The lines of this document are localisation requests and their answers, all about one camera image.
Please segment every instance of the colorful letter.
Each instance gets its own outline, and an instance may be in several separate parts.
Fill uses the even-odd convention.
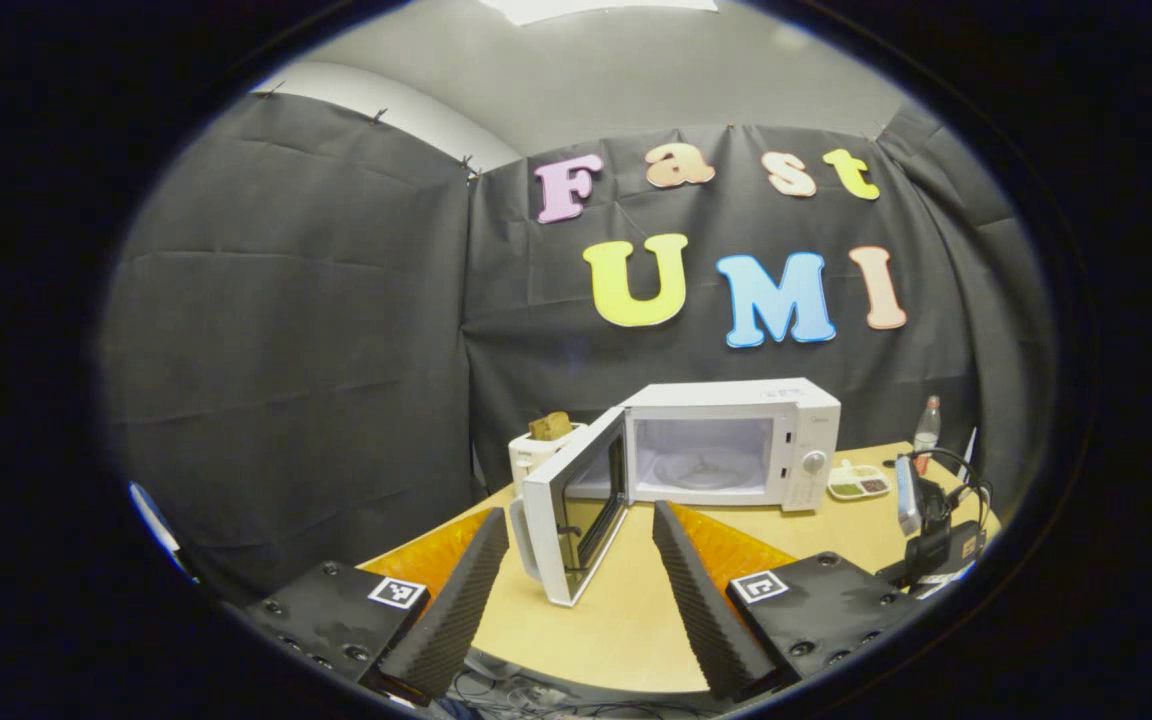
[[[795,316],[794,340],[820,342],[836,332],[824,309],[824,283],[820,279],[824,258],[814,252],[795,252],[785,260],[781,285],[749,255],[733,255],[718,262],[718,272],[727,275],[732,287],[732,332],[727,344],[755,347],[763,343],[763,331],[756,327],[755,313],[761,316],[776,342],[785,340]]]
[[[601,169],[602,159],[593,154],[541,165],[541,167],[536,168],[536,176],[540,179],[540,192],[545,204],[536,219],[540,220],[541,223],[553,223],[579,215],[584,206],[579,202],[573,200],[573,192],[576,192],[582,199],[589,197],[590,191],[594,190],[594,180],[589,176],[589,170],[598,172]]]
[[[710,182],[717,169],[708,167],[700,150],[685,142],[669,142],[647,152],[647,181],[657,187],[675,187],[685,182]]]
[[[681,234],[654,234],[644,243],[657,256],[660,291],[652,300],[634,300],[630,295],[627,258],[634,247],[622,240],[586,247],[582,258],[590,264],[594,279],[594,309],[607,323],[622,327],[666,323],[682,310],[687,300],[687,281],[682,274],[682,249],[687,237]]]
[[[869,169],[869,165],[864,160],[852,158],[851,152],[840,147],[828,152],[824,157],[824,161],[833,165],[833,169],[838,170],[838,179],[842,181],[842,187],[847,188],[847,192],[861,197],[863,200],[877,199],[878,185],[865,182],[865,177],[861,175],[861,170]]]
[[[905,324],[905,311],[896,302],[896,290],[892,288],[892,274],[887,270],[890,252],[881,247],[858,247],[847,255],[861,265],[869,290],[869,316],[865,323],[876,331],[890,331]]]
[[[814,195],[814,180],[803,172],[806,165],[795,156],[790,156],[788,152],[764,152],[763,167],[772,173],[767,179],[772,181],[772,187],[781,195],[794,197],[812,197]]]

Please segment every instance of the yellow letter u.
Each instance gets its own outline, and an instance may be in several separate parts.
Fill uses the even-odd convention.
[[[687,237],[677,233],[654,234],[644,243],[657,256],[660,293],[652,300],[635,300],[630,295],[627,258],[634,247],[623,240],[586,247],[582,258],[590,264],[594,279],[594,309],[607,323],[622,327],[639,327],[666,323],[682,310],[687,300],[687,281],[682,274],[682,249]]]

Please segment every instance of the wooden table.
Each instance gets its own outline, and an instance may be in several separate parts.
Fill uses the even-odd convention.
[[[852,465],[881,468],[892,483],[892,492],[884,497],[838,501],[826,493],[814,511],[782,511],[774,506],[695,509],[793,556],[833,551],[865,570],[877,571],[905,555],[905,537],[896,522],[896,473],[882,468],[882,461],[910,449],[909,444],[901,442],[836,452],[835,467],[850,460]],[[960,479],[934,460],[929,462],[927,478],[946,488],[960,485]],[[485,507],[505,507],[511,500],[509,486],[460,516]],[[977,520],[978,510],[977,498],[967,493],[954,513],[954,523]],[[652,518],[651,502],[637,502],[628,509],[626,523],[575,607],[556,606],[545,598],[540,583],[522,569],[509,528],[509,550],[473,646],[526,669],[576,683],[636,692],[704,691],[708,685],[687,644],[669,579],[652,543]],[[992,513],[986,529],[988,538],[998,532]]]

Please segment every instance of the plastic bottle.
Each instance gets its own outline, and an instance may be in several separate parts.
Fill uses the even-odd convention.
[[[941,438],[941,397],[933,395],[927,397],[927,407],[923,409],[923,416],[918,419],[918,429],[914,431],[914,449],[926,450],[929,447],[937,447],[938,439]],[[918,475],[927,473],[927,462],[931,455],[919,455],[914,460],[914,468],[918,469]]]

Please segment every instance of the paint palette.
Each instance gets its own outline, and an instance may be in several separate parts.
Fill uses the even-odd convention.
[[[826,487],[835,500],[861,500],[863,497],[887,495],[892,484],[881,469],[873,465],[852,465],[844,460],[842,468],[829,471],[829,484]]]

